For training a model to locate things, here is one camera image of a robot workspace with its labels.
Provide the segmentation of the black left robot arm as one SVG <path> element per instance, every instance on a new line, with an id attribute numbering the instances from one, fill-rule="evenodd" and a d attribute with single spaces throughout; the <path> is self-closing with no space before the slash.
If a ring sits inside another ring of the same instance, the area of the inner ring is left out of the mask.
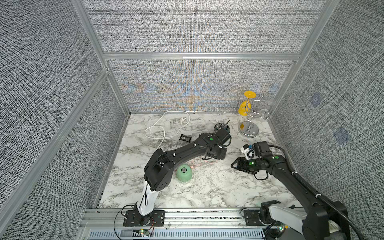
<path id="1" fill-rule="evenodd" d="M 157 149 L 144 167 L 143 197 L 136 207 L 139 214 L 147 217 L 153 212 L 159 192 L 170 184 L 174 170 L 182 164 L 197 157 L 224 160 L 232 140 L 230 131 L 225 123 L 216 132 L 200 134 L 196 140 L 178 149 Z"/>

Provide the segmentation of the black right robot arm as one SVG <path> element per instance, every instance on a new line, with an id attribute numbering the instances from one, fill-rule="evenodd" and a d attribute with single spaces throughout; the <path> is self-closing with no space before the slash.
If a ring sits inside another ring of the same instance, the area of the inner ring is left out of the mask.
<path id="1" fill-rule="evenodd" d="M 292 169 L 286 154 L 274 155 L 273 145 L 258 142 L 242 148 L 244 157 L 238 157 L 231 168 L 250 175 L 266 171 L 266 176 L 278 179 L 300 202 L 304 213 L 285 207 L 280 201 L 261 203 L 259 220 L 271 228 L 276 223 L 289 226 L 306 240 L 349 240 L 353 230 L 358 239 L 364 235 L 349 219 L 348 210 L 341 202 L 331 201 L 312 187 Z"/>

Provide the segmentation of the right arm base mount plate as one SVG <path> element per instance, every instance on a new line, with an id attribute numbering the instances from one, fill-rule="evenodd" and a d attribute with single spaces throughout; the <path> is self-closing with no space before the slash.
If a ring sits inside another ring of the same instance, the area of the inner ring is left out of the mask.
<path id="1" fill-rule="evenodd" d="M 248 227 L 264 225 L 259 218 L 259 209 L 256 209 L 256 210 L 243 209 L 241 210 L 241 215 L 244 217 L 246 226 Z"/>

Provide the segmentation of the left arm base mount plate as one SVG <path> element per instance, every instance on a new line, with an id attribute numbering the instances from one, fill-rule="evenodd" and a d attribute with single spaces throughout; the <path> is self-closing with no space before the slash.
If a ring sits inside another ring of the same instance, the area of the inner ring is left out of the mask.
<path id="1" fill-rule="evenodd" d="M 124 213 L 124 227 L 163 227 L 165 221 L 164 210 L 153 210 L 150 214 L 142 216 L 138 210 Z"/>

